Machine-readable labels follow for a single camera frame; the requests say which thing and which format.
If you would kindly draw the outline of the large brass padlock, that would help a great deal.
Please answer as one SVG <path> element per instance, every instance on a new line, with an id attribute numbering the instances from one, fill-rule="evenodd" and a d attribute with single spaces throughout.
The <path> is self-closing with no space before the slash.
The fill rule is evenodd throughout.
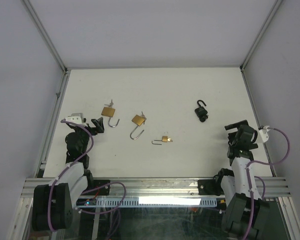
<path id="1" fill-rule="evenodd" d="M 120 119 L 117 120 L 116 124 L 111 124 L 111 119 L 113 118 L 114 114 L 115 114 L 115 109 L 109 106 L 105 106 L 101 112 L 101 115 L 104 117 L 108 117 L 108 122 L 107 125 L 111 128 L 115 128 L 118 126 Z"/>

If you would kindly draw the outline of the long-shackle brass padlock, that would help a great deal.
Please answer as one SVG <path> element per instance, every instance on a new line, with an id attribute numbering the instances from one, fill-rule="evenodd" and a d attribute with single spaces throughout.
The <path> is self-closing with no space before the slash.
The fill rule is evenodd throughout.
<path id="1" fill-rule="evenodd" d="M 137 135 L 137 136 L 133 136 L 133 134 L 135 133 L 135 131 L 141 126 L 143 125 L 143 118 L 141 117 L 141 115 L 136 114 L 133 118 L 132 118 L 132 122 L 135 124 L 135 128 L 131 131 L 129 137 L 131 140 L 137 140 L 143 133 L 144 133 L 144 129 Z"/>

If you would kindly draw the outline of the black-headed key bunch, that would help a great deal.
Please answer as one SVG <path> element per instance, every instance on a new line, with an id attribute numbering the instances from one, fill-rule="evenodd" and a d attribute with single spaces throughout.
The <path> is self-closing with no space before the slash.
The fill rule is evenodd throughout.
<path id="1" fill-rule="evenodd" d="M 204 123 L 208 118 L 209 118 L 208 115 L 201 115 L 201 116 L 199 117 L 199 120 L 200 120 L 201 123 Z"/>

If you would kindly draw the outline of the black Kaijing padlock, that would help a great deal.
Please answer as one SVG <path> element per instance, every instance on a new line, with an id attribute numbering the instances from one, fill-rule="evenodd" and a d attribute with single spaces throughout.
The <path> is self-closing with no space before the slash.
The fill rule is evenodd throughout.
<path id="1" fill-rule="evenodd" d="M 205 107 L 207 106 L 205 102 L 200 99 L 197 101 L 197 104 L 198 104 L 198 108 L 195 109 L 195 113 L 197 117 L 199 118 L 202 115 L 208 115 L 208 111 L 205 109 Z"/>

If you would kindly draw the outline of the small brass padlock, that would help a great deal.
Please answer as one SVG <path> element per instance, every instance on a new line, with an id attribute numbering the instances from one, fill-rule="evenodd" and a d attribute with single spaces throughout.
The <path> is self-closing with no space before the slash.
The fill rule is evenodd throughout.
<path id="1" fill-rule="evenodd" d="M 162 145 L 163 143 L 168 143 L 168 138 L 170 138 L 170 137 L 165 135 L 165 136 L 162 136 L 161 139 L 152 140 L 151 143 L 153 145 Z"/>

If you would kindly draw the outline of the silver key pair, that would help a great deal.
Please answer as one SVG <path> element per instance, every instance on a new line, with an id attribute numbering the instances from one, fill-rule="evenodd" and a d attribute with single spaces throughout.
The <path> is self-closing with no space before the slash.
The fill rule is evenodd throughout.
<path id="1" fill-rule="evenodd" d="M 146 118 L 146 116 L 144 115 L 143 112 L 141 112 L 141 117 L 143 118 L 143 122 L 142 123 L 145 124 L 147 118 Z"/>

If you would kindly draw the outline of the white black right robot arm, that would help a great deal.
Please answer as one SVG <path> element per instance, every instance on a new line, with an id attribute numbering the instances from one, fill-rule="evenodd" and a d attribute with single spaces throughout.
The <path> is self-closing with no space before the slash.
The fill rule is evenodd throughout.
<path id="1" fill-rule="evenodd" d="M 251 162 L 258 148 L 258 131 L 247 120 L 226 125 L 230 169 L 222 168 L 213 187 L 224 194 L 226 209 L 221 228 L 243 240 L 260 240 L 270 213 L 270 205 L 259 194 Z"/>

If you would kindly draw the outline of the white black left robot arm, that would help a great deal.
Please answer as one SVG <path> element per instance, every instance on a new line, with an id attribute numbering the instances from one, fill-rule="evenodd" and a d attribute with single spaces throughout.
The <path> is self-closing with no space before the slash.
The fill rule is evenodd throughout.
<path id="1" fill-rule="evenodd" d="M 91 119 L 90 126 L 81 113 L 61 120 L 72 132 L 64 138 L 66 159 L 64 169 L 49 183 L 37 185 L 33 193 L 31 226 L 34 231 L 67 229 L 73 221 L 73 209 L 81 195 L 95 188 L 89 170 L 88 152 L 94 145 L 93 137 L 105 131 L 103 118 Z"/>

